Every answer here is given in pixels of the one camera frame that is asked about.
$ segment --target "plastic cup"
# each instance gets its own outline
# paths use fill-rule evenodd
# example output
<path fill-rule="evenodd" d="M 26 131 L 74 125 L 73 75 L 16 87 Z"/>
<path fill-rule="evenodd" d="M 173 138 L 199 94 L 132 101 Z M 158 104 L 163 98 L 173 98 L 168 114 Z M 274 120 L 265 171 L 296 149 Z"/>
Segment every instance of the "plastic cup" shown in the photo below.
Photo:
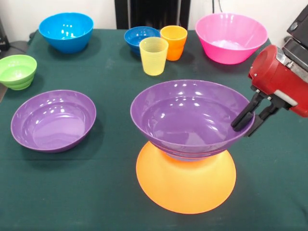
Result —
<path fill-rule="evenodd" d="M 163 73 L 168 46 L 168 42 L 160 37 L 149 37 L 140 42 L 141 61 L 145 73 L 150 76 Z"/>
<path fill-rule="evenodd" d="M 184 50 L 187 30 L 181 26 L 166 26 L 160 30 L 160 36 L 169 44 L 167 60 L 179 60 Z"/>

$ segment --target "orange plate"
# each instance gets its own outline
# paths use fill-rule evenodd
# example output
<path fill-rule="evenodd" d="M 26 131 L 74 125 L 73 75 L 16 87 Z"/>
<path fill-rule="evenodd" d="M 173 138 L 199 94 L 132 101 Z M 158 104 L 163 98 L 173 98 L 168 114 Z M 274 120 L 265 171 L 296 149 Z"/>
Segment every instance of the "orange plate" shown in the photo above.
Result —
<path fill-rule="evenodd" d="M 204 160 L 175 160 L 147 142 L 139 153 L 136 172 L 145 194 L 159 206 L 197 214 L 221 205 L 236 180 L 233 159 L 224 151 Z"/>

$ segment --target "pink bowl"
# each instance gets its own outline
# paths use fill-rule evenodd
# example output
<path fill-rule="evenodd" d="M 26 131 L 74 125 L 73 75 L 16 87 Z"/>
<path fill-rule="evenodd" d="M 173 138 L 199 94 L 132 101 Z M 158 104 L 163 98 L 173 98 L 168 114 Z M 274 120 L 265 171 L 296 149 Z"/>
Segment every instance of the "pink bowl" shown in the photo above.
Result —
<path fill-rule="evenodd" d="M 196 23 L 195 30 L 207 56 L 221 64 L 245 61 L 268 39 L 261 23 L 234 13 L 204 16 Z"/>

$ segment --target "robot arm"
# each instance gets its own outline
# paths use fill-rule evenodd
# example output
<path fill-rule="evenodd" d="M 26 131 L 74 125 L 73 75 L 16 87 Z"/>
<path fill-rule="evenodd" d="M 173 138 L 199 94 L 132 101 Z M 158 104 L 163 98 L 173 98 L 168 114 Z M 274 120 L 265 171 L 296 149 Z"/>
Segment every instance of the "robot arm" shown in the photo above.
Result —
<path fill-rule="evenodd" d="M 267 46 L 253 61 L 248 77 L 254 94 L 250 103 L 231 123 L 235 131 L 243 129 L 262 100 L 271 105 L 256 115 L 245 136 L 250 137 L 271 115 L 281 108 L 308 117 L 308 5 L 288 28 L 291 35 L 281 48 Z"/>

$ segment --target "orange cup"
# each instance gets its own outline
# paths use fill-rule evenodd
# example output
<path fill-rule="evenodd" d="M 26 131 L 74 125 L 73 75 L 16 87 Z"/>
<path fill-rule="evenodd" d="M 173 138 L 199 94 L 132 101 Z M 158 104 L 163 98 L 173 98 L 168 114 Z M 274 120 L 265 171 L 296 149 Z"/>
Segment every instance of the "orange cup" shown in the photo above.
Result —
<path fill-rule="evenodd" d="M 181 26 L 166 26 L 160 30 L 160 37 L 169 43 L 167 60 L 179 60 L 184 50 L 187 30 Z"/>

